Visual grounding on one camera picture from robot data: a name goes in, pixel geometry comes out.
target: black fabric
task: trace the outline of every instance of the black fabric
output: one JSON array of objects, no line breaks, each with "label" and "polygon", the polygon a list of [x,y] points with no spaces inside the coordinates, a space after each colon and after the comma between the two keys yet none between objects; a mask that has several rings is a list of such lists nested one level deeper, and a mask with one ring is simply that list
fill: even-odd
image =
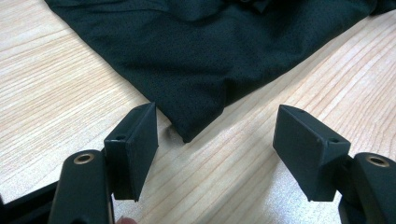
[{"label": "black fabric", "polygon": [[190,142],[224,106],[394,0],[47,0]]}]

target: wood grain surface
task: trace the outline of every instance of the wood grain surface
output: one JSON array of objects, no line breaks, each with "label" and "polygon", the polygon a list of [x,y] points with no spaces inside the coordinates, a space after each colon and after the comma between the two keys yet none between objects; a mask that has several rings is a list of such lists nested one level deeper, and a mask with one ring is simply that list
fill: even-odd
[{"label": "wood grain surface", "polygon": [[[396,160],[396,12],[365,19],[183,144],[158,111],[159,144],[138,223],[339,223],[309,203],[272,148],[280,104],[300,107],[352,143]],[[0,1],[0,193],[7,203],[56,181],[63,161],[103,140],[148,100],[43,1]]]}]

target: metal grommet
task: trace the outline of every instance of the metal grommet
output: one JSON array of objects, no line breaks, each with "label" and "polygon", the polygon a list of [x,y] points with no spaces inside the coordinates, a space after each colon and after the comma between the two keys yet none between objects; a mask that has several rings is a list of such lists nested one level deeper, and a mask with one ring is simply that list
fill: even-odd
[{"label": "metal grommet", "polygon": [[376,166],[389,167],[389,162],[377,156],[367,156],[366,160]]},{"label": "metal grommet", "polygon": [[74,159],[74,163],[78,164],[78,165],[85,164],[85,163],[92,161],[94,157],[95,156],[92,153],[84,153],[84,154],[78,155]]}]

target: black mechanism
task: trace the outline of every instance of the black mechanism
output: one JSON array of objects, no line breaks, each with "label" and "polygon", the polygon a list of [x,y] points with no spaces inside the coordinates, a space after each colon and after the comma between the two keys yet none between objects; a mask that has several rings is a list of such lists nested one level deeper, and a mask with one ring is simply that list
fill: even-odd
[{"label": "black mechanism", "polygon": [[112,200],[138,201],[158,147],[155,104],[134,108],[102,151],[64,161],[58,182],[13,202],[0,202],[0,223],[114,223]]},{"label": "black mechanism", "polygon": [[396,162],[374,153],[347,155],[350,143],[305,111],[281,105],[274,149],[309,201],[331,202],[341,221],[396,223]]}]

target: light wood tabletop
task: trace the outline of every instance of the light wood tabletop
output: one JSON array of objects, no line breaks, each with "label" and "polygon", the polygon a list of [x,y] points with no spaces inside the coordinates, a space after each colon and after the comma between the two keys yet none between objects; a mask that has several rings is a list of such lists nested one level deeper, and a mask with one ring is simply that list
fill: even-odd
[{"label": "light wood tabletop", "polygon": [[[59,178],[148,100],[44,1],[0,2],[0,193],[5,203]],[[348,139],[349,155],[396,160],[396,11],[367,18],[269,85],[225,108],[184,144],[157,110],[159,148],[138,223],[339,223],[309,203],[272,147],[278,106],[304,109]]]}]

